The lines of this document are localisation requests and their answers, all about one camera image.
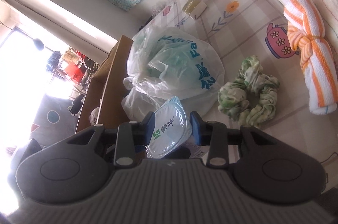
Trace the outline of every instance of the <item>gray fabric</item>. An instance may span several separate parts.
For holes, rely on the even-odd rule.
[[[44,95],[31,128],[30,139],[42,146],[50,146],[75,133],[77,117],[68,107],[72,100]]]

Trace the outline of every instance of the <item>teal circle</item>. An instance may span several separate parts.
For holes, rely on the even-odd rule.
[[[56,124],[60,121],[60,115],[56,111],[51,110],[47,113],[47,119],[50,123]]]

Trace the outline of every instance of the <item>pink teapot print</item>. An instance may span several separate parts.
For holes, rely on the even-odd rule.
[[[276,58],[289,58],[299,51],[293,51],[290,47],[287,31],[282,26],[270,23],[266,29],[265,42]]]

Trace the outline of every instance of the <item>green scrunchie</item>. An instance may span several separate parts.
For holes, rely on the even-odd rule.
[[[276,77],[262,74],[263,68],[256,56],[250,56],[242,62],[235,81],[228,82],[218,93],[218,110],[228,115],[239,125],[260,127],[266,120],[272,119],[276,112],[279,81]],[[248,109],[246,92],[260,95],[257,106]]]

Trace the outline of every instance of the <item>silver screw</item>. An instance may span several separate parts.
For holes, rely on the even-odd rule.
[[[226,160],[224,158],[221,157],[214,157],[210,159],[210,164],[214,165],[214,166],[223,166],[226,163]]]
[[[133,160],[129,157],[121,157],[116,160],[116,163],[118,163],[120,166],[129,166],[133,163]]]

